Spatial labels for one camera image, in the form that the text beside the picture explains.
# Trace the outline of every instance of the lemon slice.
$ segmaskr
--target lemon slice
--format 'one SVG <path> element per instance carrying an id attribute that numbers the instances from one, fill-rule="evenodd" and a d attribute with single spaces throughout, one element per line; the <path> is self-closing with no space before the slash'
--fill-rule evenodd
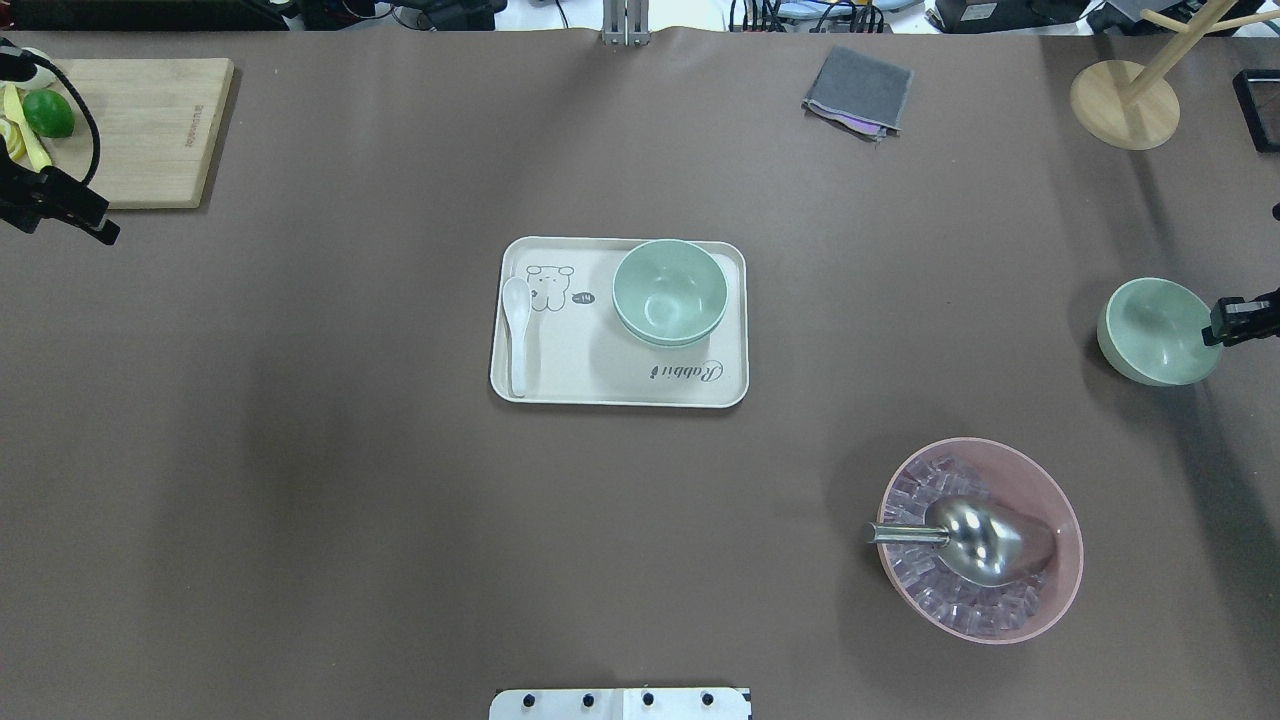
<path id="1" fill-rule="evenodd" d="M 22 131 L 8 119 L 0 118 L 0 132 L 4 133 L 4 149 L 9 152 L 9 159 L 19 160 L 27 152 L 27 146 L 22 142 Z"/>

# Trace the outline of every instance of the white tray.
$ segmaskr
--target white tray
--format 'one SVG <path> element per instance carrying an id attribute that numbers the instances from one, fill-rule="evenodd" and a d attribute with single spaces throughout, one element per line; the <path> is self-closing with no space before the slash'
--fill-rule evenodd
<path id="1" fill-rule="evenodd" d="M 724 270 L 724 318 L 705 340 L 659 348 L 628 333 L 613 309 L 613 272 L 641 242 L 646 241 L 522 237 L 507 247 L 489 360 L 489 384 L 498 396 L 511 402 L 662 407 L 728 407 L 742 400 L 750 378 L 742 254 L 727 242 L 696 243 Z M 536 293 L 526 336 L 525 397 L 511 395 L 511 333 L 500 299 L 502 283 L 516 274 L 531 278 Z"/>

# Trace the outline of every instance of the mint green bowl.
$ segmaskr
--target mint green bowl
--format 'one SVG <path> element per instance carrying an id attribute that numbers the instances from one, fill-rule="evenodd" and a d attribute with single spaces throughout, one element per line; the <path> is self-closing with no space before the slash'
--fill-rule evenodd
<path id="1" fill-rule="evenodd" d="M 1111 366 L 1130 380 L 1185 386 L 1208 377 L 1222 347 L 1204 347 L 1208 305 L 1194 292 L 1161 278 L 1120 286 L 1098 316 L 1098 346 Z"/>
<path id="2" fill-rule="evenodd" d="M 637 245 L 613 273 L 613 307 L 622 325 L 659 347 L 707 337 L 727 305 L 724 272 L 710 254 L 684 240 Z"/>

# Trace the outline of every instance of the cutting board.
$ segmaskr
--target cutting board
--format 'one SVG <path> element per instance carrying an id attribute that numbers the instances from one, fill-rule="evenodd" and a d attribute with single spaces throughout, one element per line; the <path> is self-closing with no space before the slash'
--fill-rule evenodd
<path id="1" fill-rule="evenodd" d="M 102 158 L 90 187 L 111 210 L 198 208 L 218 142 L 232 61 L 56 60 L 84 97 L 102 135 Z M 76 132 L 44 138 L 54 164 L 84 177 L 92 151 L 88 126 L 60 83 L 76 113 Z"/>

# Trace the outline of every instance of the gray towel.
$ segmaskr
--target gray towel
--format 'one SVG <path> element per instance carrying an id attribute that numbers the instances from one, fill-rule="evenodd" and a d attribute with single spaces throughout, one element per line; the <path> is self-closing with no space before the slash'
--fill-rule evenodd
<path id="1" fill-rule="evenodd" d="M 872 140 L 901 131 L 913 70 L 833 47 L 805 95 L 804 106 Z"/>

